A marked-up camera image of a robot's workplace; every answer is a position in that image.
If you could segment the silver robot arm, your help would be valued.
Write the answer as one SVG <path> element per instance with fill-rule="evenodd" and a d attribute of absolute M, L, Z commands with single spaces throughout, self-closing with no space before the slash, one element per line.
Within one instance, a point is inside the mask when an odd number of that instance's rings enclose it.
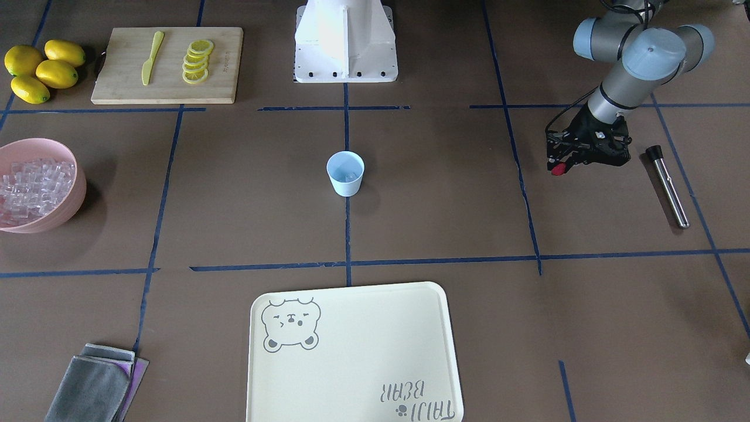
<path fill-rule="evenodd" d="M 712 55 L 716 39 L 699 24 L 651 25 L 663 1 L 605 1 L 604 16 L 585 19 L 574 33 L 576 54 L 610 63 L 611 71 L 562 131 L 546 128 L 547 170 L 560 176 L 577 165 L 622 166 L 630 161 L 627 116 L 676 77 Z"/>

